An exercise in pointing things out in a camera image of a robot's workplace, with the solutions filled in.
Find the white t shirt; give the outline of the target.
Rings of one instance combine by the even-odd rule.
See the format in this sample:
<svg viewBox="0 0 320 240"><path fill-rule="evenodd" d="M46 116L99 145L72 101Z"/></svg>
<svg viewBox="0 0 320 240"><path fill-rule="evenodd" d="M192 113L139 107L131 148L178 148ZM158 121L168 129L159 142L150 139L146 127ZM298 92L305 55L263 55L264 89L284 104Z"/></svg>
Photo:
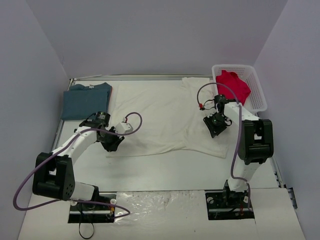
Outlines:
<svg viewBox="0 0 320 240"><path fill-rule="evenodd" d="M147 81L121 83L116 90L111 125L128 113L128 122L140 129L120 143L117 151L106 157L135 157L191 150L225 158L229 132L211 137L198 104L212 99L209 78L184 77L174 82Z"/></svg>

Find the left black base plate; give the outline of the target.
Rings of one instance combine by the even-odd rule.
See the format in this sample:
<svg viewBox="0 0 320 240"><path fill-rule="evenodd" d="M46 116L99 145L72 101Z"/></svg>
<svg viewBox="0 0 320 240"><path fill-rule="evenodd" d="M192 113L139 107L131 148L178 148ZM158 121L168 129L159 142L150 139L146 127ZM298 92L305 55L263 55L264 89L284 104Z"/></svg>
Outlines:
<svg viewBox="0 0 320 240"><path fill-rule="evenodd" d="M113 223L115 221L114 209L109 206L75 203L70 205L68 214L69 224L78 223Z"/></svg>

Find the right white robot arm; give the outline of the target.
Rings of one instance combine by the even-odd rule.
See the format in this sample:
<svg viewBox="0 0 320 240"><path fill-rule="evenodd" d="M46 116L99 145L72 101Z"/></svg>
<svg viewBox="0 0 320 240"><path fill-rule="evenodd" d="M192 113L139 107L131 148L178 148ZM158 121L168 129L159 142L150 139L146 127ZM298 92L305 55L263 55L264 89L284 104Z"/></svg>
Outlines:
<svg viewBox="0 0 320 240"><path fill-rule="evenodd" d="M235 123L238 135L235 153L231 162L230 178L226 180L222 190L222 202L229 207L243 199L250 198L249 183L257 169L274 154L273 124L269 119L261 119L245 109L235 99L227 99L218 94L212 100L210 108L203 118L212 138L217 137L227 127Z"/></svg>

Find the aluminium table rail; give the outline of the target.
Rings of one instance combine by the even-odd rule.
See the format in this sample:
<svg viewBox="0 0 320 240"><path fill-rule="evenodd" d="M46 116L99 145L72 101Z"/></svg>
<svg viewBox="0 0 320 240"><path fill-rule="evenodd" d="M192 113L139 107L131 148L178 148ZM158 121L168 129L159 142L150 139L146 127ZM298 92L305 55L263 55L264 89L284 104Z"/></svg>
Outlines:
<svg viewBox="0 0 320 240"><path fill-rule="evenodd" d="M111 75L91 75L83 77L74 77L71 80L75 81L157 81L169 80L175 81L182 78L210 78L212 75L205 74L186 74L186 73L171 73L171 74L111 74Z"/></svg>

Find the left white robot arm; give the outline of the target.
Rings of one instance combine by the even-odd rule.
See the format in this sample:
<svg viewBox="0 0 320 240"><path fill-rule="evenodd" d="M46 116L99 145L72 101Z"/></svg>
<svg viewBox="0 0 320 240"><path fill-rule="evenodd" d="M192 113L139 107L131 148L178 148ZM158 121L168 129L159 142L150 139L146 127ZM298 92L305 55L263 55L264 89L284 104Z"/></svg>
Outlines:
<svg viewBox="0 0 320 240"><path fill-rule="evenodd" d="M109 119L108 113L97 112L95 119L82 121L74 134L60 147L50 153L40 153L35 166L41 167L34 173L32 192L56 200L82 201L89 209L97 208L101 203L99 188L77 182L74 164L95 143L101 143L108 152L115 152L125 139L121 135L132 130L126 122L120 122L107 130Z"/></svg>

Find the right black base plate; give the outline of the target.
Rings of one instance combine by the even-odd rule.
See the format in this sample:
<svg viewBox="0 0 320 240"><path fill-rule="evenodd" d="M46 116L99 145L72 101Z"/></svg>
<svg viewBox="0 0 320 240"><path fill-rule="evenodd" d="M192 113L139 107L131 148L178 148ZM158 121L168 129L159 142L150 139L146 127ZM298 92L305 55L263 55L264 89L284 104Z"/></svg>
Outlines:
<svg viewBox="0 0 320 240"><path fill-rule="evenodd" d="M254 219L253 210L248 209L246 192L232 192L227 199L222 191L206 191L205 200L209 221Z"/></svg>

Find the folded teal t shirt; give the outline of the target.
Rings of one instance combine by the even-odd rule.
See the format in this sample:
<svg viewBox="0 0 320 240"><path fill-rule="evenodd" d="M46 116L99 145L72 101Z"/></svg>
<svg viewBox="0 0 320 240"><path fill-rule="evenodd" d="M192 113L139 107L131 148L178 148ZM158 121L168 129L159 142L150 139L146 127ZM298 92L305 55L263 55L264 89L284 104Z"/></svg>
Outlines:
<svg viewBox="0 0 320 240"><path fill-rule="evenodd" d="M112 94L112 86L108 83L84 86L75 84L63 92L61 119L63 121L84 120L93 118L91 114L108 112Z"/></svg>

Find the red t shirt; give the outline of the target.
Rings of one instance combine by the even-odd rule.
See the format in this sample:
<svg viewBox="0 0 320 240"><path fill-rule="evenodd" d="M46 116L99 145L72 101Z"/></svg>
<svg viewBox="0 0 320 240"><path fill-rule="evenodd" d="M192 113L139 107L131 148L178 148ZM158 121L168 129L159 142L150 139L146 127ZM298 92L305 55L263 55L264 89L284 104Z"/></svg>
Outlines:
<svg viewBox="0 0 320 240"><path fill-rule="evenodd" d="M249 97L251 90L249 86L239 78L239 76L233 71L222 70L220 75L215 77L217 83L217 90L219 94L224 95L227 99L234 99L234 95L237 97L238 101L244 106L247 98Z"/></svg>

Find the white plastic basket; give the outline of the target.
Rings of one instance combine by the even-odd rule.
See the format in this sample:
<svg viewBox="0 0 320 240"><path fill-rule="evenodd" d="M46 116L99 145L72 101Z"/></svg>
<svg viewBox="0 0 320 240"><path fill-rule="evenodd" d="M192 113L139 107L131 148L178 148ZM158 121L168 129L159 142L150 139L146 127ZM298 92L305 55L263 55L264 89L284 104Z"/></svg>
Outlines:
<svg viewBox="0 0 320 240"><path fill-rule="evenodd" d="M216 82L216 76L221 75L222 70L236 73L251 90L250 95L245 101L244 107L252 114L257 114L267 110L268 105L254 67L243 64L216 64L211 68L211 70L213 82Z"/></svg>

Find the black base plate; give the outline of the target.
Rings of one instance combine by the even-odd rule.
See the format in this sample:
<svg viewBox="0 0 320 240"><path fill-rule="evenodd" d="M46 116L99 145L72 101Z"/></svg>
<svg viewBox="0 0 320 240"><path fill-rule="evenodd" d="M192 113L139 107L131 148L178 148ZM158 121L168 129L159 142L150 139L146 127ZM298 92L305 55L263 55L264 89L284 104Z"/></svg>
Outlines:
<svg viewBox="0 0 320 240"><path fill-rule="evenodd" d="M68 214L69 224L78 223L113 223L115 221L114 209L109 206L75 203L70 205Z"/></svg>
<svg viewBox="0 0 320 240"><path fill-rule="evenodd" d="M254 219L253 210L248 209L246 192L232 192L227 199L222 191L206 191L205 200L209 221Z"/></svg>

